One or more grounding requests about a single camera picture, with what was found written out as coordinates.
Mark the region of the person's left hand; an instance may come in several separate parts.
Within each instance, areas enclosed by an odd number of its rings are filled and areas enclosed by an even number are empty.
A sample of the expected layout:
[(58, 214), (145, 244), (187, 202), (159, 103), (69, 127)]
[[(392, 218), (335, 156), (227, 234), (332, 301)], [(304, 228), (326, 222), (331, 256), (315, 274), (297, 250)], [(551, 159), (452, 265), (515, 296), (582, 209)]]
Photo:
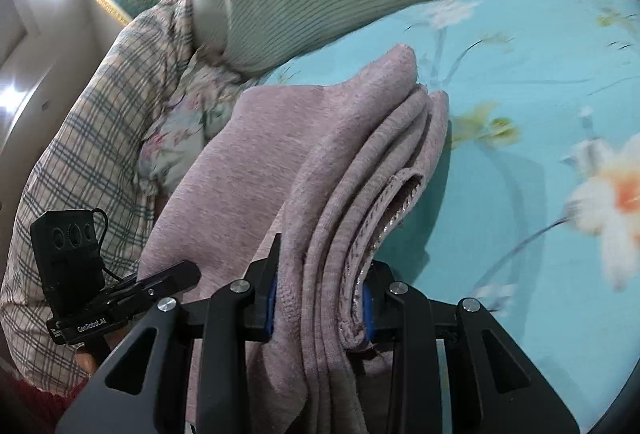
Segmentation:
[(77, 348), (75, 352), (75, 359), (81, 370), (87, 372), (89, 376), (93, 376), (100, 365), (99, 362), (96, 361), (96, 358), (94, 358), (83, 346)]

